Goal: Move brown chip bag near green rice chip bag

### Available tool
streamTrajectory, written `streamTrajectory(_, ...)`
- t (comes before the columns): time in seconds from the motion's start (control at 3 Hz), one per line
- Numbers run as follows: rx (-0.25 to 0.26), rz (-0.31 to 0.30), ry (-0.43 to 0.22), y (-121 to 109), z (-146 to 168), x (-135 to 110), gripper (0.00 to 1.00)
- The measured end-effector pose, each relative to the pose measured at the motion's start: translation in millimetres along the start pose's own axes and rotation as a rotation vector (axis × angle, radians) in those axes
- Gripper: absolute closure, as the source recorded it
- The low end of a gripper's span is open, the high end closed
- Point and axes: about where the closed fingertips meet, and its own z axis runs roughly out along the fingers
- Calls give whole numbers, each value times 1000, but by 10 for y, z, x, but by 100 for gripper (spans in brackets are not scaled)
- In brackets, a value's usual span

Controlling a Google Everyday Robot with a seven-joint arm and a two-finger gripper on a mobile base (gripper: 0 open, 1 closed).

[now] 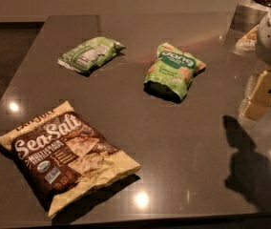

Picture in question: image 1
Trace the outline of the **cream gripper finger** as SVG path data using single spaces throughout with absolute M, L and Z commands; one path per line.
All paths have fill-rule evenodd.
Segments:
M 271 109 L 271 68 L 249 77 L 241 114 L 249 119 L 258 120 Z

